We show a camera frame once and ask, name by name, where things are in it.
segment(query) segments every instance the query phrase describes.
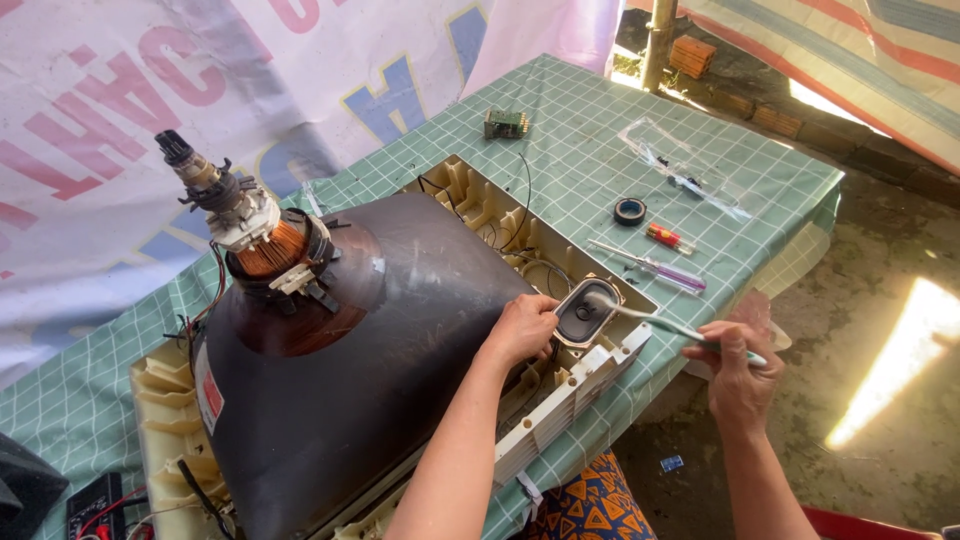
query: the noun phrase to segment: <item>red probe wire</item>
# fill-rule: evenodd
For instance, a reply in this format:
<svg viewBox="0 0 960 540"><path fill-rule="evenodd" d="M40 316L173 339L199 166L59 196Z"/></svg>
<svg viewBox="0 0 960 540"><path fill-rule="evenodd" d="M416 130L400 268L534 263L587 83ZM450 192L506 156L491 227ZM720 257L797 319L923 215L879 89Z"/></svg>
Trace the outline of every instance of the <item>red probe wire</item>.
<svg viewBox="0 0 960 540"><path fill-rule="evenodd" d="M147 486L141 485L140 487L134 489L133 491L131 491L131 492L128 493L127 495L124 495L123 497L121 497L120 500L117 501L116 503L113 503L113 504L111 504L110 506L107 506L106 508L104 508L103 510L101 510L99 514L97 514L97 515L93 516L92 518L90 518L90 521L86 522L86 525L84 525L84 526L80 529L80 534L78 534L78 535L77 535L77 538L75 538L74 540L80 540L81 538L83 538L83 537L84 537L84 532L86 532L86 528L90 527L90 525L92 525L93 522L97 521L98 519L100 519L101 516L103 516L104 514L106 514L106 513L109 512L109 511L111 511L113 508L116 508L117 505L119 505L119 504L122 503L123 501L129 499L129 498L132 497L133 495L136 495L137 493L140 493L140 492L143 491L144 489L147 489Z"/></svg>

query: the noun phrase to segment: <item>electrical tape roll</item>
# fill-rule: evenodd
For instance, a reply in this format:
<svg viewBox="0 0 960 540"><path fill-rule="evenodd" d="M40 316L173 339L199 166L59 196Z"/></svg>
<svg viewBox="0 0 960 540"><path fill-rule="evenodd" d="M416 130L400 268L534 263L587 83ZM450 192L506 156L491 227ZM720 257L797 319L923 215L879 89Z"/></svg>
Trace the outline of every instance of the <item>electrical tape roll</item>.
<svg viewBox="0 0 960 540"><path fill-rule="evenodd" d="M634 227L647 216L647 206L639 199L620 199L613 205L613 221L627 227Z"/></svg>

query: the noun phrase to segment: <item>copper coil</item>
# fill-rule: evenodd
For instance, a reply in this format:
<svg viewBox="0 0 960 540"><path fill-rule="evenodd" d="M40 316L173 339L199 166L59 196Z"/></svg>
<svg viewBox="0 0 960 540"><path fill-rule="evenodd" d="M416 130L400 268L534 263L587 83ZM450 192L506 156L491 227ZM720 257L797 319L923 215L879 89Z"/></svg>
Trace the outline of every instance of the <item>copper coil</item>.
<svg viewBox="0 0 960 540"><path fill-rule="evenodd" d="M269 242L260 242L253 249L237 255L244 272L253 278L263 278L292 268L300 262L307 247L306 237L285 221L280 221L269 236Z"/></svg>

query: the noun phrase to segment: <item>orange patterned fabric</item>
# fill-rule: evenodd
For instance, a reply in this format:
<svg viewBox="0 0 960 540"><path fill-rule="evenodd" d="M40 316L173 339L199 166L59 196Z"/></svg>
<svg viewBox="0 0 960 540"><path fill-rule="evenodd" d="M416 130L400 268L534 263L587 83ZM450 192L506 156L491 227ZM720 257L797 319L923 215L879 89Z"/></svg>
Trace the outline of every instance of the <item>orange patterned fabric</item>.
<svg viewBox="0 0 960 540"><path fill-rule="evenodd" d="M546 492L524 540L656 540L611 450L577 478Z"/></svg>

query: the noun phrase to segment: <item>tablecloth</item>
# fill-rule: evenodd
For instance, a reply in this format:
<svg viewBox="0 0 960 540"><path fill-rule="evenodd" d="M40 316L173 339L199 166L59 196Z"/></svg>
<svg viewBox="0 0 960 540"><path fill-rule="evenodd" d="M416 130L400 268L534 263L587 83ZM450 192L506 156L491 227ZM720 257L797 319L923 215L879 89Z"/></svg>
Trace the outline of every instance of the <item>tablecloth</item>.
<svg viewBox="0 0 960 540"><path fill-rule="evenodd" d="M518 140L484 139L488 108L525 111L529 133ZM767 201L762 213L741 225L691 199L639 160L616 134L644 115L698 149L710 166L750 180L755 194ZM650 281L617 256L587 249L612 273L637 280L636 287L663 306L663 315L694 327L729 309L775 258L779 270L765 278L768 284L799 276L815 262L822 244L817 238L832 228L842 177L833 167L749 130L541 56L335 177L304 187L327 213L394 193L457 154L509 187L522 204L528 178L518 153L530 164L530 211L577 245L586 247L587 238L595 238L705 275L707 290L693 297ZM684 257L646 238L643 228L615 224L612 205L628 196L646 202L648 221L696 240L697 251ZM304 190L285 203L312 208ZM795 239L805 246L791 244ZM778 258L781 254L787 257ZM127 368L158 346L164 332L178 329L176 314L193 315L205 307L215 288L216 266L207 254L0 393L0 430L62 471L71 480L68 494L105 471L124 473L130 489L143 484ZM679 337L655 332L635 364L527 468L541 491L572 478L630 426L683 368L684 361L677 358L683 344ZM525 504L518 486L492 497L484 540L518 530ZM51 512L37 540L62 539L63 512L62 504Z"/></svg>

